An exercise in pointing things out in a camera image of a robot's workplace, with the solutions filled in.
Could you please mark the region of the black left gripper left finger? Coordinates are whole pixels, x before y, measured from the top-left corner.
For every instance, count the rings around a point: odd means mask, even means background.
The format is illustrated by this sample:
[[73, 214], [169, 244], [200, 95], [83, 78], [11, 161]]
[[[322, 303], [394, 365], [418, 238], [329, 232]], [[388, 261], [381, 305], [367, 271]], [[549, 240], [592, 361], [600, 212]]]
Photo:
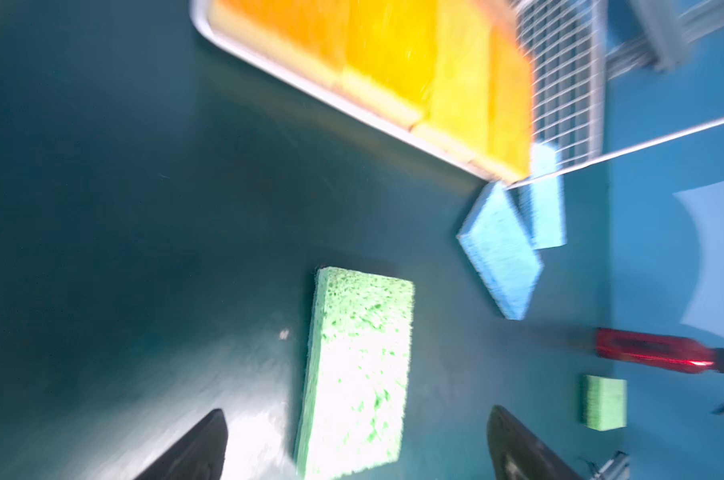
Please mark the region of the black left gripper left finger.
[[227, 443], [224, 412], [213, 409], [135, 480], [218, 480], [223, 472]]

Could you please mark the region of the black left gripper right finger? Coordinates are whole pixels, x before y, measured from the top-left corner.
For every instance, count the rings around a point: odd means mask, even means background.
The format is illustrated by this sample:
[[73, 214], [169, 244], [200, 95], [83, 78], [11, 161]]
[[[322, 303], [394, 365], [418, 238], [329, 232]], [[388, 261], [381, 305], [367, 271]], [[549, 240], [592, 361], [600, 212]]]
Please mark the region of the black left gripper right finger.
[[581, 479], [575, 470], [501, 405], [495, 405], [491, 410], [487, 442], [498, 480]]

